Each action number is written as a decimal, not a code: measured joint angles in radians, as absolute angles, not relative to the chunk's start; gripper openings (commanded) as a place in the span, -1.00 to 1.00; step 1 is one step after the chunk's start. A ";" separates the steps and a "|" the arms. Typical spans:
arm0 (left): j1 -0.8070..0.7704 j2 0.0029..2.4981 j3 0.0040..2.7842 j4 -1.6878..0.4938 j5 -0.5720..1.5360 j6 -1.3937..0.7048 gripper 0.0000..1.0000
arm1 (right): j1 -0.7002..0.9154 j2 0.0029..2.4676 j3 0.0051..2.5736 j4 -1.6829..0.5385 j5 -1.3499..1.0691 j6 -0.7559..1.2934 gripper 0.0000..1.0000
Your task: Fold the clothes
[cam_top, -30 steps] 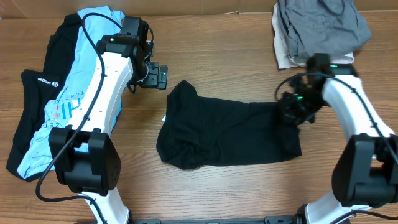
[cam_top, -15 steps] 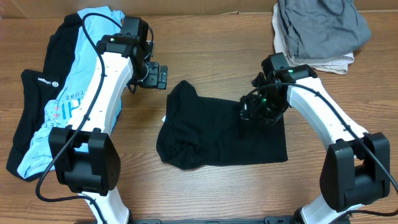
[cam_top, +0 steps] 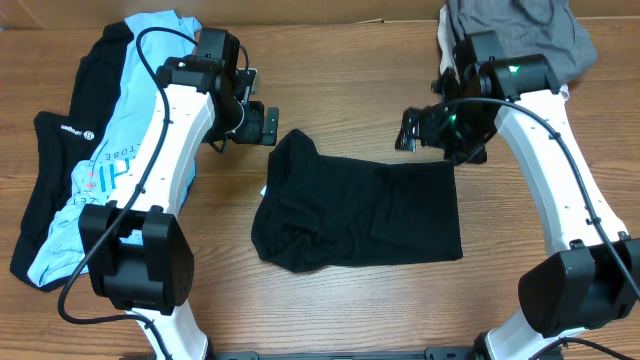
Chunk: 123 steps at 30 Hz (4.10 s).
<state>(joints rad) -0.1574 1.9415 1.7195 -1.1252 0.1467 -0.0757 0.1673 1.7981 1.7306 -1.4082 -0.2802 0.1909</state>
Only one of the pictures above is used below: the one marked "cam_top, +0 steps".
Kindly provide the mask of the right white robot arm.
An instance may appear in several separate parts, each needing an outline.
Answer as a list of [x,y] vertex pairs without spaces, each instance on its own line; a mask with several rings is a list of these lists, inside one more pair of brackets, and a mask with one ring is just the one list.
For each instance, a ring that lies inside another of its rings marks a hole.
[[559,81],[541,55],[490,58],[464,81],[435,85],[440,103],[404,112],[396,146],[440,148],[480,162],[501,136],[534,199],[547,257],[518,283],[518,310],[475,341],[473,359],[538,359],[626,318],[639,299],[639,242],[600,192],[569,125]]

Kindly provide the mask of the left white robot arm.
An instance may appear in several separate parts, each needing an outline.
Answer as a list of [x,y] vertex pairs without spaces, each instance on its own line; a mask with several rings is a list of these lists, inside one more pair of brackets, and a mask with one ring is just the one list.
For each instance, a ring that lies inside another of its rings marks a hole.
[[158,359],[213,356],[188,302],[195,260],[178,213],[201,144],[275,144],[279,112],[251,100],[256,77],[233,60],[167,59],[136,158],[108,202],[80,215],[94,292],[139,324]]

